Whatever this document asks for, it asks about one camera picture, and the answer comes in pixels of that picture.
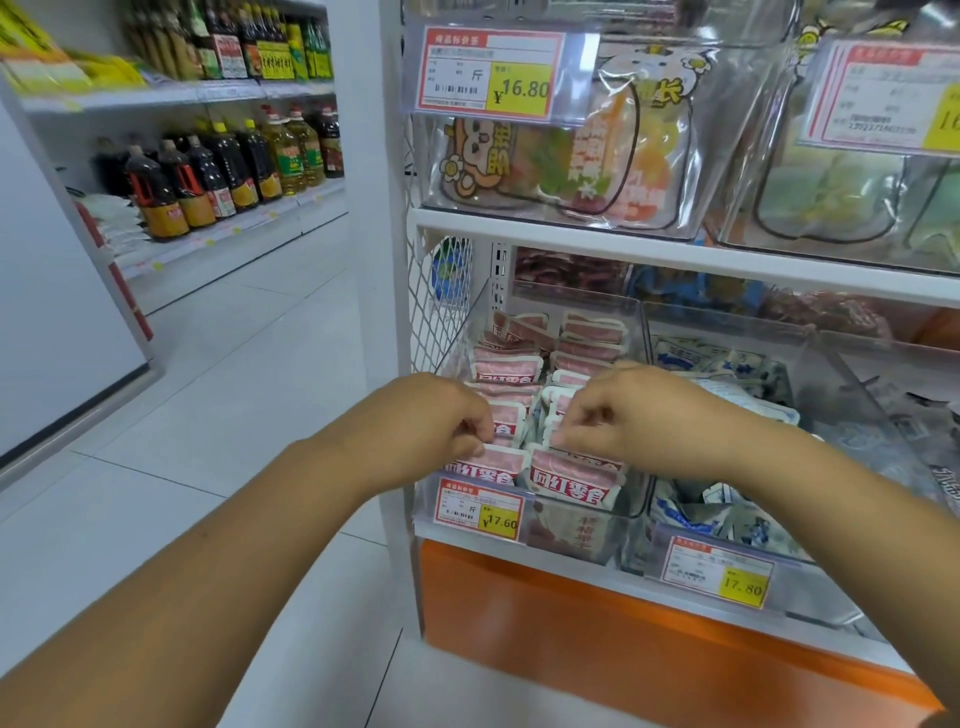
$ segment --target soy sauce bottle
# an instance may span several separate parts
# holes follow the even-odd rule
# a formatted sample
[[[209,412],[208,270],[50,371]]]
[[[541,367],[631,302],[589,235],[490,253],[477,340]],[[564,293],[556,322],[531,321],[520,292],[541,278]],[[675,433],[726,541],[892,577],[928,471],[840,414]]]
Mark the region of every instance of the soy sauce bottle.
[[[274,159],[270,154],[270,144],[256,128],[252,119],[244,120],[246,131],[239,134],[240,148],[244,158],[253,171],[260,198],[266,203],[283,197],[283,188],[280,186],[280,175],[276,172]]]
[[[174,186],[174,193],[183,209],[186,223],[194,230],[206,228],[217,222],[213,204],[206,197],[197,176],[190,166],[190,160],[177,150],[172,139],[164,139],[158,161],[167,179]]]
[[[130,148],[126,169],[133,187],[133,198],[147,221],[150,235],[162,242],[190,232],[173,185],[160,165],[147,158],[136,144]]]
[[[256,194],[256,185],[250,174],[250,168],[243,159],[240,144],[227,132],[227,125],[222,121],[213,122],[213,134],[209,138],[210,151],[213,152],[220,169],[227,180],[230,195],[237,211],[256,207],[260,198]]]
[[[197,181],[213,207],[213,214],[218,220],[233,217],[237,213],[237,208],[233,204],[233,196],[230,194],[220,167],[217,166],[213,152],[200,143],[196,134],[191,134],[187,138],[190,140],[190,151],[187,152],[187,156],[190,158],[193,171],[197,173]]]

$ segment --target price tag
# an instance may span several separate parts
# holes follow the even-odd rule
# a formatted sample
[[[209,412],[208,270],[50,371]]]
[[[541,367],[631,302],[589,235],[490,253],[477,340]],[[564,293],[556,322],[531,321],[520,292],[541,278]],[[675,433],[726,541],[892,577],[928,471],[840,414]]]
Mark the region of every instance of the price tag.
[[[417,109],[547,121],[564,34],[427,26]]]
[[[478,531],[508,541],[520,535],[523,498],[442,477],[437,493],[436,523]]]
[[[762,609],[774,562],[674,536],[660,578],[694,592]]]
[[[835,41],[799,141],[834,149],[960,157],[960,48]]]

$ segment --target hand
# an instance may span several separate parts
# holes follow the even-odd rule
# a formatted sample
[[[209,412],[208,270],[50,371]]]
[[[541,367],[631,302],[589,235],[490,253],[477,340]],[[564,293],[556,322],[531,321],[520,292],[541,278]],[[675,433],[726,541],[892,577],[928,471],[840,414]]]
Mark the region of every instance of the hand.
[[[311,438],[324,453],[346,458],[368,496],[483,454],[492,439],[487,401],[459,381],[431,374],[394,379]]]
[[[577,392],[560,437],[565,449],[647,473],[730,482],[770,423],[681,376],[620,362]]]

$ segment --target white metal shelf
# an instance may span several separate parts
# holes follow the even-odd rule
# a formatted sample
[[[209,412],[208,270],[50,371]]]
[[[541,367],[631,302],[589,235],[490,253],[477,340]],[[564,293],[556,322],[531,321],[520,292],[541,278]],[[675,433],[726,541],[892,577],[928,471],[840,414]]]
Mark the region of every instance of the white metal shelf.
[[[908,674],[913,670],[892,646],[869,640],[849,632],[811,624],[783,615],[748,610],[746,607],[728,607],[726,603],[708,596],[696,595],[679,587],[672,587],[653,579],[579,561],[551,551],[543,551],[523,544],[469,533],[438,523],[414,520],[414,533],[423,539],[449,546],[465,548],[502,561],[520,564],[530,569],[546,571],[567,579],[643,599],[692,615],[714,619],[744,629],[750,629],[781,640],[821,649],[833,654],[888,667]]]
[[[714,248],[612,231],[560,227],[417,207],[410,212],[423,229],[491,239],[531,248],[593,255],[631,263],[868,296],[960,307],[960,278],[872,268],[834,260]]]
[[[23,108],[31,114],[78,113],[110,109],[188,106],[257,99],[293,99],[327,96],[334,92],[332,81],[203,81],[194,84],[171,82],[150,88],[94,91],[66,96],[24,96]]]

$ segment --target white tile floor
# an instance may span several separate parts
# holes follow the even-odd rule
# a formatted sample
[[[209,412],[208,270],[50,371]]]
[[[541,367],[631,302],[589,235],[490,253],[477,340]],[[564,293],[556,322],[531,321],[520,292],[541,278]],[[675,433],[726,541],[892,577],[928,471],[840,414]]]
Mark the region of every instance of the white tile floor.
[[[151,316],[166,374],[0,492],[0,673],[365,391],[348,218]],[[375,501],[277,619],[222,725],[639,728],[401,640]]]

